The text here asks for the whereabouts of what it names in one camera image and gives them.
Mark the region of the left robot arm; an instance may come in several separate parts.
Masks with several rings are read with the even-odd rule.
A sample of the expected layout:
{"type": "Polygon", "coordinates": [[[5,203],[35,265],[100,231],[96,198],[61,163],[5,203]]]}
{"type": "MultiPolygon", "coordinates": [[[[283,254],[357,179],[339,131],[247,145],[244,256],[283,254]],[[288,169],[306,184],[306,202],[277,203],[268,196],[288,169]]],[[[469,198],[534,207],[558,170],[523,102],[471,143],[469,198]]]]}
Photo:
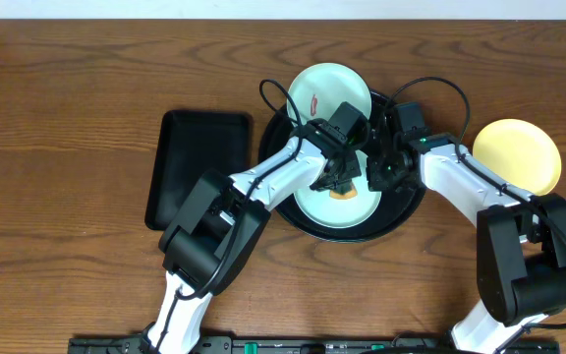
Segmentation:
{"type": "Polygon", "coordinates": [[[336,189],[368,140],[369,108],[342,102],[328,119],[299,122],[287,144],[240,173],[205,172],[163,232],[166,293],[145,353],[187,353],[213,296],[245,266],[271,212],[295,192],[336,189]]]}

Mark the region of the yellow plate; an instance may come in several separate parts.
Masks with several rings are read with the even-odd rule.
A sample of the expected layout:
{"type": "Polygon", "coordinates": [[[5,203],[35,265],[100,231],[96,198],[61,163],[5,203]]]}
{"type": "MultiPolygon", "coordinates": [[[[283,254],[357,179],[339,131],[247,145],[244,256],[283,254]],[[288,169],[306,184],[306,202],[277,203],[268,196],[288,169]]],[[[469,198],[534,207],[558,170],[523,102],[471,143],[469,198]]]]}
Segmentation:
{"type": "Polygon", "coordinates": [[[553,139],[540,127],[519,119],[502,119],[476,136],[473,156],[507,182],[535,195],[557,185],[562,160],[553,139]]]}

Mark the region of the green and orange sponge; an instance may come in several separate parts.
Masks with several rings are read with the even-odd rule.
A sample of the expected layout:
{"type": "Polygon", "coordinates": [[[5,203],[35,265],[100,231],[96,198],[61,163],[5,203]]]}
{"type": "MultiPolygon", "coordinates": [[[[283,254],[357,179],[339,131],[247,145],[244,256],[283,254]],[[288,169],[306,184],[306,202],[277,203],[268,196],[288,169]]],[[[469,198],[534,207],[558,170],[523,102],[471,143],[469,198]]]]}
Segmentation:
{"type": "Polygon", "coordinates": [[[335,189],[329,191],[329,197],[335,200],[350,200],[357,195],[357,189],[352,183],[347,185],[339,185],[335,189]]]}

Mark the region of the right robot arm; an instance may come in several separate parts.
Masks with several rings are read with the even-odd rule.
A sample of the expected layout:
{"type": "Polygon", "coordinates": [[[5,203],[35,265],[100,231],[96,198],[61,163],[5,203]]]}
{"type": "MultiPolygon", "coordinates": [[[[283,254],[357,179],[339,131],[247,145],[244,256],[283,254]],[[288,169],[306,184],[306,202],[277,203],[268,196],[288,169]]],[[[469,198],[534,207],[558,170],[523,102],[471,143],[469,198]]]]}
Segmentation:
{"type": "Polygon", "coordinates": [[[450,345],[504,353],[530,330],[551,328],[547,318],[566,309],[566,201],[503,180],[459,139],[433,134],[414,102],[375,106],[371,122],[381,153],[368,161],[370,187],[427,188],[477,229],[480,299],[450,329],[450,345]]]}

